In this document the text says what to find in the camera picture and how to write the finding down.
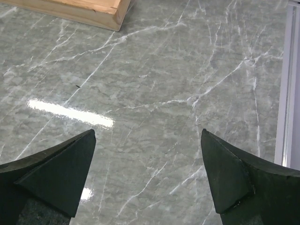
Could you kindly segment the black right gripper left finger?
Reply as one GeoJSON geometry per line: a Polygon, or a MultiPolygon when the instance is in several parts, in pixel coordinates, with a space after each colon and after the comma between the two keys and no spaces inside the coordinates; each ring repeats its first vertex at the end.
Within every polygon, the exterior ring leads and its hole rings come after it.
{"type": "Polygon", "coordinates": [[[96,145],[87,130],[0,166],[2,225],[68,225],[75,217],[96,145]]]}

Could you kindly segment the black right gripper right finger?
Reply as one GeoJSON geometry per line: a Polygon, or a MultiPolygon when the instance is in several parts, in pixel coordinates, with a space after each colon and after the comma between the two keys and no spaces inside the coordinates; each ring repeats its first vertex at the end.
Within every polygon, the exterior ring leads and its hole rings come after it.
{"type": "Polygon", "coordinates": [[[298,225],[300,172],[264,160],[202,130],[202,157],[224,225],[298,225]]]}

